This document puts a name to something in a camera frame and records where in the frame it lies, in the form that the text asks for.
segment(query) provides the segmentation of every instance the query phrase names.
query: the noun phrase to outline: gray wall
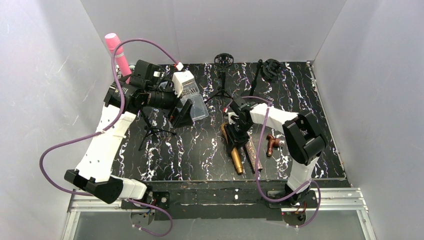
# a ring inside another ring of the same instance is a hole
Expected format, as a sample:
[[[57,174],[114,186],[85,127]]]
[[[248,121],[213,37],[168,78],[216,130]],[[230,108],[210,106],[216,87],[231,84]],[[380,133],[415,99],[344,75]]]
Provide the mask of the gray wall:
[[[70,195],[39,170],[48,147],[95,131],[111,82],[110,57],[79,1],[0,3],[1,239],[57,240]],[[47,155],[60,185],[89,141]]]
[[[424,2],[347,0],[314,63],[379,239],[422,239]]]
[[[81,0],[103,39],[145,38],[183,63],[211,63],[220,53],[236,62],[315,59],[346,0]],[[171,61],[153,46],[125,46],[138,59]]]

